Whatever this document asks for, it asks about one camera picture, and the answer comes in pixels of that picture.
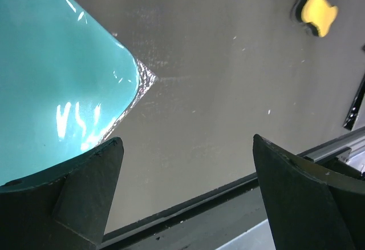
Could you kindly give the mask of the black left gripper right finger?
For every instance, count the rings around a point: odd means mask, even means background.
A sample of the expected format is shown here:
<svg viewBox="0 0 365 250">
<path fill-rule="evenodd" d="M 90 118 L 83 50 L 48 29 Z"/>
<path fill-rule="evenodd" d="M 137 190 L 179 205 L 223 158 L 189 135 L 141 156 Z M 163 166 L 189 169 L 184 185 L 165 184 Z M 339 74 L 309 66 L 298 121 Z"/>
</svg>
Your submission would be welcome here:
<svg viewBox="0 0 365 250">
<path fill-rule="evenodd" d="M 253 157 L 276 249 L 364 249 L 364 176 L 256 134 Z"/>
</svg>

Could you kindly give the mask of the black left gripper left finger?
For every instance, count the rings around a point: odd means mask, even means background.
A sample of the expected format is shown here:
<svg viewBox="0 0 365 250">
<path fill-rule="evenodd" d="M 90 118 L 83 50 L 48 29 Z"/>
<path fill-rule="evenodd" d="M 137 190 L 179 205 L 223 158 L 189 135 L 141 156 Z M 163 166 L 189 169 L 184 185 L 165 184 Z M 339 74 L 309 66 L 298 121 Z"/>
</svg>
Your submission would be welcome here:
<svg viewBox="0 0 365 250">
<path fill-rule="evenodd" d="M 96 249 L 124 147 L 119 137 L 1 186 L 1 249 Z"/>
</svg>

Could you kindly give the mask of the yellow black whiteboard eraser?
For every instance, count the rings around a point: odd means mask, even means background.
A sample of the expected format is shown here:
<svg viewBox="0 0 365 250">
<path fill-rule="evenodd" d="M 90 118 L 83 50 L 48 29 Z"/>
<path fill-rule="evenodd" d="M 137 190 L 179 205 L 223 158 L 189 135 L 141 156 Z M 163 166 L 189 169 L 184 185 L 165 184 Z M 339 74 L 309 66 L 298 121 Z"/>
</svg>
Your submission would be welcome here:
<svg viewBox="0 0 365 250">
<path fill-rule="evenodd" d="M 328 0 L 296 0 L 291 15 L 311 35 L 323 38 L 329 33 L 338 12 L 338 6 Z"/>
</svg>

